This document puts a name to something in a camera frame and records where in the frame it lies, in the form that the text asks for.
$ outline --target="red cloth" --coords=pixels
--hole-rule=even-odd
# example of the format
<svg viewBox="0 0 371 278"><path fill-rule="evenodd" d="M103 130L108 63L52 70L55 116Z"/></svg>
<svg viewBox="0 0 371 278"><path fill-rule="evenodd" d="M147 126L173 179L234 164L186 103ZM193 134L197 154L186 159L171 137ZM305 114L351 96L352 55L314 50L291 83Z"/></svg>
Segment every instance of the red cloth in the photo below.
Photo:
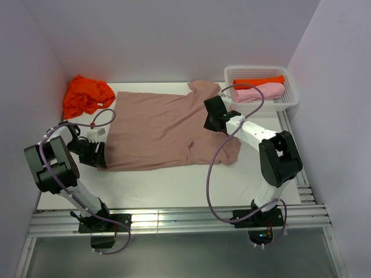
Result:
<svg viewBox="0 0 371 278"><path fill-rule="evenodd" d="M95 81L78 75L71 81L64 97L63 118L71 119L83 112L92 114L97 109L108 108L115 98L114 91L105 81Z"/></svg>

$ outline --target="brown t-shirt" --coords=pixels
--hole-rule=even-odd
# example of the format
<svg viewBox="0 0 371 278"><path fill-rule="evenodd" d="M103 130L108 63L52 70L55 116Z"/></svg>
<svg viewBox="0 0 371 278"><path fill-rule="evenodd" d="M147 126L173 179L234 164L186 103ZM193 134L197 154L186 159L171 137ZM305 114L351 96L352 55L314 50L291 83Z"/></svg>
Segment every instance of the brown t-shirt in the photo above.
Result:
<svg viewBox="0 0 371 278"><path fill-rule="evenodd" d="M193 81L186 96L119 92L116 119L105 146L107 171L151 170L189 164L209 164L227 136L203 128L203 101L220 91L218 84ZM215 164L237 160L241 143L232 138Z"/></svg>

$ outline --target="metal frame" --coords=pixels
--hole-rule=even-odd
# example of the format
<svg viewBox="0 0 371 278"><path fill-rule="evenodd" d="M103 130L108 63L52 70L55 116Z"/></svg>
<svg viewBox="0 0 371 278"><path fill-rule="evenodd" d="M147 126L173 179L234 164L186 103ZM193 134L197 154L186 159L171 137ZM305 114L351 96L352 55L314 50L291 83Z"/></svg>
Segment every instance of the metal frame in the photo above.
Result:
<svg viewBox="0 0 371 278"><path fill-rule="evenodd" d="M282 130L292 133L290 123L285 111L277 112ZM348 277L340 250L334 239L332 224L324 204L317 204L309 185L305 170L296 177L296 184L300 195L301 205L288 206L288 229L293 228L323 228L328 241L329 250L339 277ZM221 217L231 218L232 211L241 207L217 208ZM135 234L149 233L193 233L193 232L222 232L233 231L234 226L218 221L208 208L160 208L145 210L111 210L111 213L132 214L131 231ZM76 219L69 211L39 211L32 216L23 248L21 260L18 265L16 277L25 277L31 261L32 252L38 237L62 236L90 236L79 234Z"/></svg>

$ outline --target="gray floor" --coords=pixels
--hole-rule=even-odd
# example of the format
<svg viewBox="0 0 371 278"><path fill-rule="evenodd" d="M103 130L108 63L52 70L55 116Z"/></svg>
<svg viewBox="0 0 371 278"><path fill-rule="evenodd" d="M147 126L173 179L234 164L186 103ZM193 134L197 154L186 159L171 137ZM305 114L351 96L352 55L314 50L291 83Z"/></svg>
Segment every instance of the gray floor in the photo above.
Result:
<svg viewBox="0 0 371 278"><path fill-rule="evenodd" d="M336 277L322 229L288 233L264 251L247 231L136 235L109 256L91 253L88 237L38 239L27 277Z"/></svg>

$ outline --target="folded pink towel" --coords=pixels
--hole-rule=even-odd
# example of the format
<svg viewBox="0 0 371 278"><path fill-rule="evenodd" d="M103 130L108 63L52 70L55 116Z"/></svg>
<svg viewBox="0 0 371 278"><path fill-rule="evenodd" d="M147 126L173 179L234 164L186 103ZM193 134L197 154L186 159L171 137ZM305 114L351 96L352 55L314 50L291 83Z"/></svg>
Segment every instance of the folded pink towel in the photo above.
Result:
<svg viewBox="0 0 371 278"><path fill-rule="evenodd" d="M285 87L281 83L266 83L257 87L261 90L266 100L282 97L285 92ZM253 100L261 100L261 95L254 88L236 90L236 99L238 103L250 103Z"/></svg>

